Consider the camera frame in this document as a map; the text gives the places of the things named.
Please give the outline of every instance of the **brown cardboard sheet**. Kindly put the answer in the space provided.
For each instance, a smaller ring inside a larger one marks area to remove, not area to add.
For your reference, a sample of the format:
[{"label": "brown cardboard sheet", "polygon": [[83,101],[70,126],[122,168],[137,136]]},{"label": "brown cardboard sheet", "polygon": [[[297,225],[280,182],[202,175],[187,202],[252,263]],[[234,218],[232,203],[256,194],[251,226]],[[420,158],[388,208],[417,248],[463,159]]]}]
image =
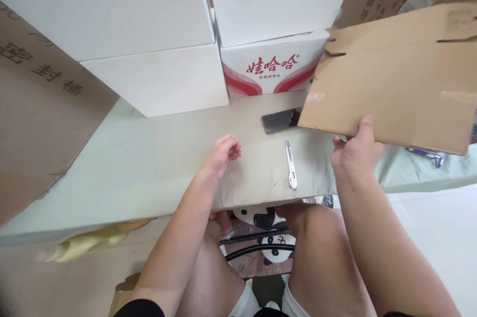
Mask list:
[{"label": "brown cardboard sheet", "polygon": [[126,277],[124,282],[121,282],[116,286],[116,291],[114,292],[113,302],[111,303],[111,308],[109,309],[108,317],[113,317],[116,312],[118,312],[121,307],[127,304],[131,300],[133,290],[136,284],[139,281],[140,273]]},{"label": "brown cardboard sheet", "polygon": [[463,155],[477,105],[477,3],[442,4],[332,31],[299,126]]},{"label": "brown cardboard sheet", "polygon": [[67,172],[117,98],[0,2],[0,226]]}]

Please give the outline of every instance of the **left hand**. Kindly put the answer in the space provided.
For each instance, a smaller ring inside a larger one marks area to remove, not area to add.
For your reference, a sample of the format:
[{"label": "left hand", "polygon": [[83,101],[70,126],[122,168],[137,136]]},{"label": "left hand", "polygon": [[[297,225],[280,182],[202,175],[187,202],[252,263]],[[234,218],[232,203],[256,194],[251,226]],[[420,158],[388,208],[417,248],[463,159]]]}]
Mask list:
[{"label": "left hand", "polygon": [[215,146],[205,159],[201,171],[219,180],[224,176],[227,164],[241,156],[242,152],[237,137],[226,135],[215,142]]}]

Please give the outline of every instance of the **panda print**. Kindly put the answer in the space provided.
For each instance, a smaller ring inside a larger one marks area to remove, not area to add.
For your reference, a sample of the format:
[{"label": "panda print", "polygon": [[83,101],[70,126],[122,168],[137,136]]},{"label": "panda print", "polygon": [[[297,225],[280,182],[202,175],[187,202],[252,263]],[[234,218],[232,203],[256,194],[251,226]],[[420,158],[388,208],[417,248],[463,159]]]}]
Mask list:
[{"label": "panda print", "polygon": [[[277,235],[273,237],[268,237],[266,239],[258,239],[259,244],[287,244],[287,245],[295,245],[296,239],[288,234],[285,235]],[[264,255],[263,263],[268,266],[272,263],[280,263],[286,261],[288,258],[293,258],[293,251],[286,251],[286,250],[262,250]]]},{"label": "panda print", "polygon": [[275,208],[264,208],[259,206],[234,209],[232,219],[239,219],[243,222],[256,226],[267,231],[286,228],[285,219],[279,218],[275,213]]}]

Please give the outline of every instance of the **hand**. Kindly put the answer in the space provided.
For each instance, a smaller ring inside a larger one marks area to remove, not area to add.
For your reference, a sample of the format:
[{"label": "hand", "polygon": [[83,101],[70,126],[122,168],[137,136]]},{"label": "hand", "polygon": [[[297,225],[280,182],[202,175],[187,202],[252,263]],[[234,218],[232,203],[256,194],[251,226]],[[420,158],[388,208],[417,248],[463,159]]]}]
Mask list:
[{"label": "hand", "polygon": [[235,136],[226,135],[215,142],[201,170],[219,180],[224,176],[227,164],[241,156],[239,140]]},{"label": "hand", "polygon": [[331,165],[336,177],[353,179],[356,176],[373,175],[374,167],[383,155],[385,145],[374,141],[374,119],[364,116],[359,123],[356,137],[344,142],[333,138],[334,151]]}]

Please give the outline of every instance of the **forearm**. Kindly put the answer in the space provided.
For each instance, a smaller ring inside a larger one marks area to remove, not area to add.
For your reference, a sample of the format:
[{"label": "forearm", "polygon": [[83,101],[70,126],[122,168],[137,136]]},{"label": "forearm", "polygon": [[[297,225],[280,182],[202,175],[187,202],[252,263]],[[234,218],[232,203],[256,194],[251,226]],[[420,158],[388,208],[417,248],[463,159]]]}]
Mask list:
[{"label": "forearm", "polygon": [[168,305],[172,305],[172,315],[175,313],[174,309],[194,267],[216,185],[216,179],[210,175],[202,171],[197,173],[141,274],[134,298],[152,299],[161,306],[166,316],[170,315],[166,311]]},{"label": "forearm", "polygon": [[351,248],[379,316],[458,316],[446,288],[412,242],[372,174],[337,177]]}]

